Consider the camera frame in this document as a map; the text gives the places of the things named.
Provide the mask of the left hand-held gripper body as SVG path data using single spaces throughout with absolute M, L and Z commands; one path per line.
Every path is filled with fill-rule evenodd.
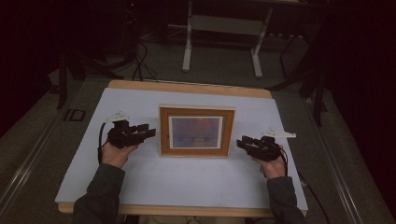
M 142 143 L 142 137 L 137 133 L 137 127 L 129 124 L 130 117 L 123 111 L 119 111 L 107 119 L 104 123 L 112 122 L 114 127 L 107 133 L 107 141 L 116 148 L 136 146 Z

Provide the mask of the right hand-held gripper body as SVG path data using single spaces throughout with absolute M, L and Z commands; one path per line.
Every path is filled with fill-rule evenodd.
M 275 161 L 281 158 L 283 161 L 287 160 L 287 155 L 284 149 L 276 143 L 276 138 L 294 138 L 295 133 L 288 133 L 274 128 L 267 128 L 262 132 L 262 138 L 253 138 L 250 142 L 252 149 L 250 156 L 261 161 Z

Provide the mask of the wooden picture frame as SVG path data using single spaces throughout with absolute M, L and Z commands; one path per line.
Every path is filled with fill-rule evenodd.
M 162 156 L 226 158 L 235 108 L 159 105 Z

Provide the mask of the person's left hand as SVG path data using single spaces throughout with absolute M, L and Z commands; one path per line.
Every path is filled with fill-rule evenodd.
M 102 146 L 101 162 L 122 168 L 123 165 L 128 161 L 129 155 L 136 149 L 137 146 L 117 148 L 112 146 L 110 143 L 105 143 Z

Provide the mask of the person's right hand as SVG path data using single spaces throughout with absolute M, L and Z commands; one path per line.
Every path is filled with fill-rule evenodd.
M 253 158 L 260 165 L 260 171 L 267 179 L 283 177 L 287 175 L 287 164 L 284 155 L 281 154 L 274 161 L 261 161 Z

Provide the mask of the black floor socket box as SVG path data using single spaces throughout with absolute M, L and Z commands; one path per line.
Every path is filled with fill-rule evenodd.
M 83 121 L 85 116 L 85 110 L 68 109 L 64 115 L 64 121 Z

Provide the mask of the black metal stand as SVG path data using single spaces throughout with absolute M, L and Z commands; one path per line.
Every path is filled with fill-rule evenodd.
M 282 90 L 296 82 L 302 81 L 303 85 L 299 89 L 301 97 L 311 99 L 314 101 L 313 104 L 313 117 L 316 124 L 321 127 L 321 111 L 323 106 L 323 92 L 324 92 L 324 81 L 325 76 L 319 72 L 318 68 L 312 62 L 310 57 L 310 49 L 307 49 L 302 59 L 298 64 L 291 69 L 290 73 L 287 74 L 283 57 L 288 51 L 293 41 L 297 38 L 295 35 L 287 44 L 287 46 L 281 51 L 279 56 L 281 69 L 286 80 L 276 84 L 275 86 L 268 87 L 269 91 Z
M 59 56 L 58 84 L 54 85 L 51 89 L 52 92 L 57 93 L 59 96 L 58 109 L 61 109 L 67 100 L 67 71 L 71 72 L 73 78 L 83 80 L 86 76 L 83 65 L 89 66 L 105 77 L 122 79 L 121 76 L 110 72 L 103 65 L 90 59 L 79 50 L 61 51 Z

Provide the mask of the metal floor rail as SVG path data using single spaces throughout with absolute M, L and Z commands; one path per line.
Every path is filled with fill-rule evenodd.
M 324 151 L 325 161 L 327 162 L 328 170 L 330 172 L 330 177 L 335 185 L 338 197 L 346 211 L 346 216 L 350 224 L 363 224 L 361 215 L 356 207 L 356 204 L 350 194 L 349 187 L 345 179 L 341 174 L 341 170 L 332 154 L 330 145 L 321 130 L 317 125 L 317 122 L 313 115 L 313 103 L 310 99 L 302 99 L 302 104 L 304 106 L 305 112 L 307 113 L 310 123 L 314 126 L 316 135 L 318 136 L 318 141 L 320 147 Z
M 12 176 L 12 179 L 7 185 L 4 193 L 0 196 L 0 217 L 5 217 L 7 215 L 7 211 L 12 206 L 15 199 L 18 197 L 21 189 L 33 172 L 35 165 L 39 160 L 39 157 L 41 156 L 46 145 L 48 144 L 48 141 L 50 140 L 50 137 L 57 123 L 57 119 L 54 119 L 49 123 L 44 132 L 36 141 L 34 147 L 29 152 L 27 158 L 17 169 L 14 176 Z

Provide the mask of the white metal desk frame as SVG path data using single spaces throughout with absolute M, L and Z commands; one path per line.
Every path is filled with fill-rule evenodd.
M 254 48 L 250 49 L 251 60 L 256 78 L 262 78 L 262 67 L 259 59 L 259 52 L 262 47 L 262 41 L 266 35 L 266 30 L 271 19 L 273 8 L 269 7 L 265 12 L 263 21 L 232 19 L 224 17 L 206 16 L 194 14 L 192 11 L 193 2 L 188 2 L 187 16 L 187 38 L 182 63 L 182 71 L 189 72 L 191 68 L 192 42 L 191 35 L 193 30 L 220 32 L 238 35 L 255 35 L 257 43 Z

